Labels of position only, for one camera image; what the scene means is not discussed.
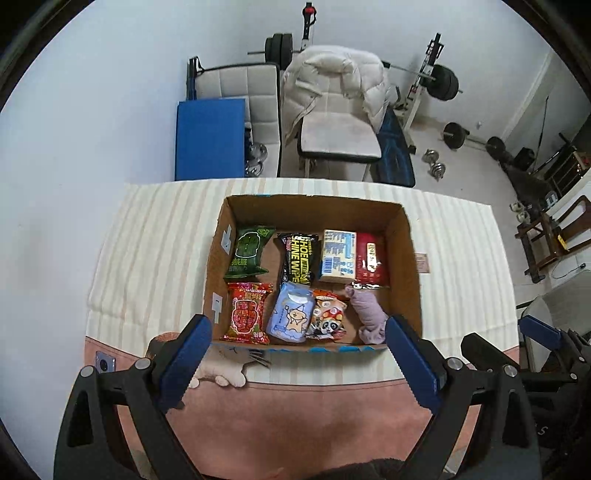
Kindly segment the purple cloth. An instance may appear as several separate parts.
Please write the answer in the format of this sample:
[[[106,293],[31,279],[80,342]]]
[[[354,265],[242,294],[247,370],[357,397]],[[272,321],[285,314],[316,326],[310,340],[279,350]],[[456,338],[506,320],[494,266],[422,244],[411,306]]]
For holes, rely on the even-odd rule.
[[[379,304],[376,295],[369,290],[356,289],[353,285],[346,285],[345,292],[362,323],[359,336],[363,343],[383,344],[386,341],[386,323],[389,316]]]

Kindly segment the orange panda snack bag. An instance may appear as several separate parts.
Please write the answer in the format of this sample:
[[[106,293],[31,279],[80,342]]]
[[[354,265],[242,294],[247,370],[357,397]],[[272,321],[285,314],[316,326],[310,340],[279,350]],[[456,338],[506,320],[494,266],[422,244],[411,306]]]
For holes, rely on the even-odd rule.
[[[311,340],[341,340],[346,334],[344,326],[346,302],[325,290],[314,290],[314,308],[305,337]]]

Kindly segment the dark red pouch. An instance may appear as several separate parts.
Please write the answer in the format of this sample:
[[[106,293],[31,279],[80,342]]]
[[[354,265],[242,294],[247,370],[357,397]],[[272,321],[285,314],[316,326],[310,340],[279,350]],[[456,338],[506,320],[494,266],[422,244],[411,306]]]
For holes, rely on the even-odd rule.
[[[362,285],[389,285],[388,252],[382,235],[356,233],[356,282]]]

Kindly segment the light blue tissue pack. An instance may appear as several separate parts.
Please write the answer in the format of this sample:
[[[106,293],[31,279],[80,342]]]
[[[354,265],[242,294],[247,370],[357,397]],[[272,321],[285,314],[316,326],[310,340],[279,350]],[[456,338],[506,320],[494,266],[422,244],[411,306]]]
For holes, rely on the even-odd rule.
[[[315,297],[308,286],[284,282],[273,306],[266,333],[287,343],[304,343]]]

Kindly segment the yellow blue tissue pack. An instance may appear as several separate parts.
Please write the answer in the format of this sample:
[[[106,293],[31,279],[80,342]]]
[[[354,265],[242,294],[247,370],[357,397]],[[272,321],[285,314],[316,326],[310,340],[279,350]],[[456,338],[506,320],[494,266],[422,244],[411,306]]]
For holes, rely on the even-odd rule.
[[[320,280],[350,283],[356,279],[356,232],[325,229]]]

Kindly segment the red snack bag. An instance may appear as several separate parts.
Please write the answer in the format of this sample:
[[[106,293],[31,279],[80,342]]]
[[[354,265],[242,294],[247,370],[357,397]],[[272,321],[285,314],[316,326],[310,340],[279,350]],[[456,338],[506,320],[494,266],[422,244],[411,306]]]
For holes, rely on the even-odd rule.
[[[273,293],[273,285],[260,282],[228,283],[231,311],[228,330],[223,341],[267,345],[269,336],[263,327],[266,297]]]

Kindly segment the black shoe shine wipes pack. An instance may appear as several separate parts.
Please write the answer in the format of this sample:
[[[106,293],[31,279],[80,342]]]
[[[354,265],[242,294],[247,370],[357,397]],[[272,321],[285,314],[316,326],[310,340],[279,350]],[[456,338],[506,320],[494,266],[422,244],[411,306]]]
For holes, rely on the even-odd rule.
[[[283,282],[311,286],[315,280],[315,260],[320,251],[317,234],[280,233],[277,235],[284,248]]]

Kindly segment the green snack bag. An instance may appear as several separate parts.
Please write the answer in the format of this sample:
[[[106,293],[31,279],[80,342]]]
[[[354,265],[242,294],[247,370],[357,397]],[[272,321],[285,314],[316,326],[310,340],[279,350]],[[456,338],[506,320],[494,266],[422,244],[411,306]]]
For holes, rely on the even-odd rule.
[[[269,272],[262,266],[263,249],[276,233],[275,227],[250,226],[238,230],[231,262],[224,278],[228,280],[256,277]]]

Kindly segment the striped tablecloth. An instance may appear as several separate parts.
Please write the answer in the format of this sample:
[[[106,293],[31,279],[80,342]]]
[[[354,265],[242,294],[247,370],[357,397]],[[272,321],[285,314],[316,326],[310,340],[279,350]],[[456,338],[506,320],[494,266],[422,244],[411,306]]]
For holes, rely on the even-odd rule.
[[[514,289],[490,206],[383,184],[227,179],[127,188],[90,289],[88,363],[126,368],[146,353],[153,336],[182,329],[201,311],[207,253],[222,202],[233,194],[402,205],[420,270],[426,337],[445,356],[458,355],[461,339],[472,332],[516,351]]]

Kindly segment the chrome dumbbell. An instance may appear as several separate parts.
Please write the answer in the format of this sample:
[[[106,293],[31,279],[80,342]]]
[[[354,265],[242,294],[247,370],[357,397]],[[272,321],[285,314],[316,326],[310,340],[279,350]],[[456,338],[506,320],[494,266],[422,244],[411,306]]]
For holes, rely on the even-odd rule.
[[[429,165],[429,174],[436,181],[442,180],[446,173],[446,165],[439,158],[439,152],[434,149],[427,149],[422,155],[422,160]]]

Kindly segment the blue black weight bench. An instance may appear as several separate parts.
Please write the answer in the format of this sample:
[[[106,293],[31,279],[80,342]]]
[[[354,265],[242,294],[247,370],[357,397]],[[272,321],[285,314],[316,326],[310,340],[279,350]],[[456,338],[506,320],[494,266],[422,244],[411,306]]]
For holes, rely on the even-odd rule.
[[[414,188],[416,177],[411,153],[400,121],[394,110],[388,108],[377,135],[382,157],[370,167],[374,182]]]

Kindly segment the black barbell on floor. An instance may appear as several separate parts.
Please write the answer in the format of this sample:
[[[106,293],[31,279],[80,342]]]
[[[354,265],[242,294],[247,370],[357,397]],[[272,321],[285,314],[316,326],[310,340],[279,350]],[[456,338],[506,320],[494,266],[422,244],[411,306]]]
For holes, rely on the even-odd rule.
[[[445,125],[442,138],[444,143],[452,150],[461,149],[466,142],[480,145],[495,160],[500,161],[507,153],[504,141],[496,136],[488,140],[482,140],[471,134],[471,132],[456,122],[449,122]]]

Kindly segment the barbell on rack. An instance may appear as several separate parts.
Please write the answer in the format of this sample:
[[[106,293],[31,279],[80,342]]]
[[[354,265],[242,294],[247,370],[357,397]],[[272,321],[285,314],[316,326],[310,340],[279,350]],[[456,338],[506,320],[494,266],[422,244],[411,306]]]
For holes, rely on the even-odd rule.
[[[346,75],[346,90],[354,87],[367,86],[370,82],[380,84],[385,79],[385,71],[394,69],[416,75],[419,85],[428,94],[440,101],[453,100],[459,93],[460,82],[455,72],[437,60],[442,53],[444,44],[441,34],[437,33],[429,42],[422,68],[418,71],[395,65],[381,60],[375,54],[349,49],[342,46],[311,46],[308,49],[294,49],[293,35],[273,34],[266,38],[263,51],[250,51],[249,55],[263,55],[267,63],[276,63],[280,69],[286,71],[293,61],[297,68],[311,68],[318,72]]]

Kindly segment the white puffer jacket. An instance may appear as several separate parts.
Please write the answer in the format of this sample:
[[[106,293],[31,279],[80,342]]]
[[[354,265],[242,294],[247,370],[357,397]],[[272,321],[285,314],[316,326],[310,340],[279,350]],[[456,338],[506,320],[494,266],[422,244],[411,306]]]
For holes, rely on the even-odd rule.
[[[280,81],[283,140],[293,138],[301,120],[312,112],[351,114],[379,131],[389,106],[390,90],[387,70],[380,84],[370,82],[367,86],[363,83],[349,91],[346,90],[345,74],[297,68],[297,62],[293,61]]]

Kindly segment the white tufted sofa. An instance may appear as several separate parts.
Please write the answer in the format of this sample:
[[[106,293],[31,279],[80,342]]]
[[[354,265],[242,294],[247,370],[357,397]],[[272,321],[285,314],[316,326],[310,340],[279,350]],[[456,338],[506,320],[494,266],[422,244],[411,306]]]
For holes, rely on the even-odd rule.
[[[186,99],[176,112],[175,178],[276,178],[279,76],[274,63],[202,69],[191,58]]]

